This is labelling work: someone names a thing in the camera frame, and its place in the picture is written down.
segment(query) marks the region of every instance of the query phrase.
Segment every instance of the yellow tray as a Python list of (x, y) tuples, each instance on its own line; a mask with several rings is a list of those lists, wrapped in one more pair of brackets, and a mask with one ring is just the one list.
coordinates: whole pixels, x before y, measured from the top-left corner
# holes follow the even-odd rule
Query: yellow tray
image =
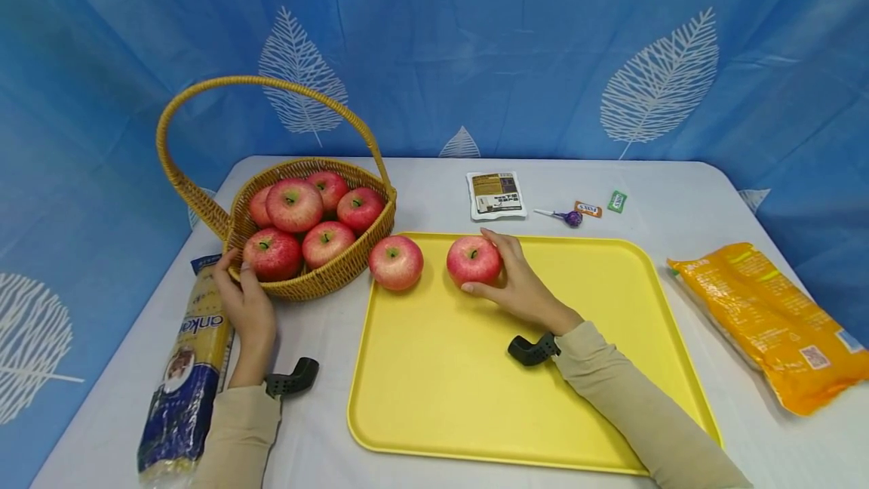
[[(419, 244), (425, 268), (403, 293), (371, 288), (348, 404), (356, 442), (391, 454), (648, 475), (554, 363), (525, 368), (508, 355), (516, 334), (534, 342), (542, 331), (452, 283), (447, 251), (459, 235), (404, 236)], [(594, 321), (720, 444), (648, 256), (619, 239), (520, 239), (555, 296)]]

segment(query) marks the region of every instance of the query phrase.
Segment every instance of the blue backdrop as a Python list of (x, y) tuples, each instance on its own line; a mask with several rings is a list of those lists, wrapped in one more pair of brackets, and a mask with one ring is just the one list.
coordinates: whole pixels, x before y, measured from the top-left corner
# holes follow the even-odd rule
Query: blue backdrop
[[(1, 0), (0, 65), (5, 487), (27, 487), (189, 234), (155, 122), (225, 74), (345, 101), (387, 156), (716, 165), (869, 342), (869, 0)], [(259, 88), (194, 100), (170, 144), (210, 188), (251, 154), (366, 153)]]

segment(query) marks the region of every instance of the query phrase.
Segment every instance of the beige sleeve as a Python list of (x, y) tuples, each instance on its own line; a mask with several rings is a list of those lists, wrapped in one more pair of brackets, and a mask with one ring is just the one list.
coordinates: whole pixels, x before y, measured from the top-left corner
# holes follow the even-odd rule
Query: beige sleeve
[(753, 487), (673, 399), (586, 321), (555, 339), (555, 364), (621, 432), (662, 489)]
[(265, 385), (227, 389), (215, 398), (193, 489), (262, 487), (269, 449), (281, 421), (280, 400)]

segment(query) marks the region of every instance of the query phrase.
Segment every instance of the hand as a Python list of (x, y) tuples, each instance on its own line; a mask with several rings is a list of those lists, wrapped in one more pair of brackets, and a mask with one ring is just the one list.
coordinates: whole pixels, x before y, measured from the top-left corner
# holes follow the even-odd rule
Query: hand
[(518, 238), (497, 234), (487, 228), (481, 228), (480, 232), (501, 253), (507, 284), (503, 288), (493, 288), (491, 285), (469, 282), (462, 285), (463, 291), (497, 302), (517, 318), (540, 324), (556, 336), (569, 333), (584, 321), (579, 313), (556, 299), (537, 277), (525, 260)]
[(256, 279), (256, 274), (241, 264), (241, 289), (229, 277), (229, 265), (238, 249), (230, 249), (217, 261), (213, 280), (229, 318), (241, 342), (241, 353), (229, 387), (258, 386), (263, 382), (271, 361), (277, 336), (275, 307)]

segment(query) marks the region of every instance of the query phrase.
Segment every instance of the wicker basket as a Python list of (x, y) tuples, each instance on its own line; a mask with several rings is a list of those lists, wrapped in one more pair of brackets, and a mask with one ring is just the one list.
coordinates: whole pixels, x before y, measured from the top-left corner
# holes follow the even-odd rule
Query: wicker basket
[[(275, 167), (264, 170), (261, 174), (253, 176), (241, 187), (232, 203), (232, 212), (227, 214), (222, 208), (212, 201), (205, 192), (195, 185), (178, 169), (172, 157), (168, 154), (166, 134), (168, 124), (175, 112), (190, 97), (200, 94), (208, 89), (221, 88), (223, 85), (268, 85), (270, 88), (285, 89), (294, 93), (305, 95), (317, 100), (335, 110), (350, 125), (359, 132), (371, 154), (377, 163), (377, 170), (381, 178), (367, 172), (367, 170), (355, 167), (349, 163), (336, 161), (332, 158), (297, 158), (293, 161), (280, 163)], [(385, 172), (383, 158), (379, 153), (377, 142), (365, 123), (347, 106), (328, 98), (323, 94), (304, 88), (302, 85), (281, 81), (280, 79), (263, 78), (259, 76), (227, 76), (225, 78), (208, 79), (185, 89), (175, 96), (166, 106), (166, 110), (160, 116), (158, 123), (158, 155), (168, 180), (176, 188), (178, 194), (187, 202), (190, 208), (204, 221), (218, 237), (223, 240), (223, 252), (231, 248), (244, 248), (244, 243), (258, 229), (247, 212), (248, 203), (257, 191), (264, 186), (270, 186), (284, 178), (305, 178), (319, 170), (331, 170), (347, 180), (351, 189), (365, 186), (377, 191), (384, 198), (385, 208), (377, 218), (377, 221), (368, 230), (356, 239), (356, 242), (347, 251), (313, 271), (306, 267), (298, 277), (286, 281), (273, 281), (263, 283), (266, 293), (289, 300), (310, 300), (332, 293), (343, 288), (344, 285), (353, 281), (353, 278), (365, 270), (368, 263), (368, 254), (373, 246), (381, 239), (389, 236), (395, 224), (395, 199), (397, 193), (389, 182), (389, 176)], [(238, 266), (241, 259), (236, 260), (230, 267), (229, 273), (236, 279), (239, 278)]]

